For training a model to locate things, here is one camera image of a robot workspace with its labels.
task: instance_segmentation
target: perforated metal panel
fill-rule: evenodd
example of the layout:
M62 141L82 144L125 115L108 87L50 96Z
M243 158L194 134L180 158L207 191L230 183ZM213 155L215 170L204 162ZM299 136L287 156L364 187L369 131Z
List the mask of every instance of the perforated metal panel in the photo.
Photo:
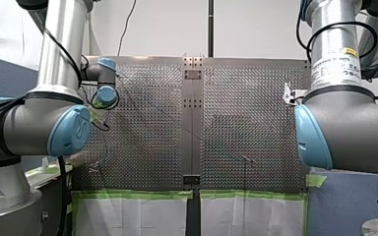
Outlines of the perforated metal panel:
M201 189L303 191L282 96L286 82L309 88L304 61L198 58L192 80L183 58L115 60L120 103L109 132L93 129L74 189L181 190L184 174L201 174Z
M201 143L203 189L300 192L294 109L284 83L308 88L303 61L206 59Z
M182 59L117 63L118 108L110 111L109 132L93 128L74 188L181 189Z

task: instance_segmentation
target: bolt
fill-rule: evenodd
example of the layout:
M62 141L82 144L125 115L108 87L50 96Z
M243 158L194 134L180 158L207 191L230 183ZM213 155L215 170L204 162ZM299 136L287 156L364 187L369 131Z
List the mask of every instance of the bolt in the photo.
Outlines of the bolt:
M45 222L48 220L48 211L43 211L41 214L41 222Z

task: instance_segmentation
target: sticker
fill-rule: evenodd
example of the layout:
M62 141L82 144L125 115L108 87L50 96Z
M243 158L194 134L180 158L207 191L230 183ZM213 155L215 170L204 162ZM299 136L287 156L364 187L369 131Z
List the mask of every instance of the sticker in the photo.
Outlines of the sticker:
M358 58L358 52L350 47L344 47L339 49L331 49L328 51L330 54L348 54L352 55L355 58Z
M359 60L348 54L323 58L312 66L312 80L361 80Z
M358 52L356 50L352 49L352 48L349 48L349 47L344 48L344 53L358 57Z

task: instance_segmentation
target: white wall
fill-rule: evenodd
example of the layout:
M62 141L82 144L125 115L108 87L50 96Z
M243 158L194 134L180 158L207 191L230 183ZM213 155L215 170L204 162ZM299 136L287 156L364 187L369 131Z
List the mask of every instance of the white wall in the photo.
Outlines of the white wall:
M104 0L92 12L91 53L116 55L133 0ZM305 59L295 37L298 1L219 0L215 6L215 56ZM310 28L301 24L303 41ZM208 54L207 0L138 0L121 55ZM364 84L378 94L378 80Z
M117 54L132 3L103 0L94 4L85 54ZM215 56L305 59L295 38L298 5L292 0L216 0ZM310 37L305 23L301 35L304 41ZM0 59L36 69L41 39L30 16L15 0L0 0ZM137 0L121 55L184 54L208 54L208 1ZM378 94L378 80L367 86Z
M0 59L37 69L42 35L15 0L0 0Z

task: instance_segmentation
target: robotic arm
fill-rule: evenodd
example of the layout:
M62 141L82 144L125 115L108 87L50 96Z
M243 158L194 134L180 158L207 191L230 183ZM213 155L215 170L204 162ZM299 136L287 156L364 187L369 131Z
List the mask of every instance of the robotic arm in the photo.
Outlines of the robotic arm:
M361 85L378 78L378 0L308 0L302 6L314 36L311 89L295 108L299 156L309 166L378 174L378 104ZM366 25L355 23L362 9ZM369 29L358 47L356 25Z
M110 107L118 99L116 65L100 58L78 73L86 14L93 0L18 2L29 10L44 36L36 87L23 97L0 99L0 235L37 236L41 193L31 190L20 156L64 156L80 151L90 134L91 112L78 88L82 81L96 81L92 106Z

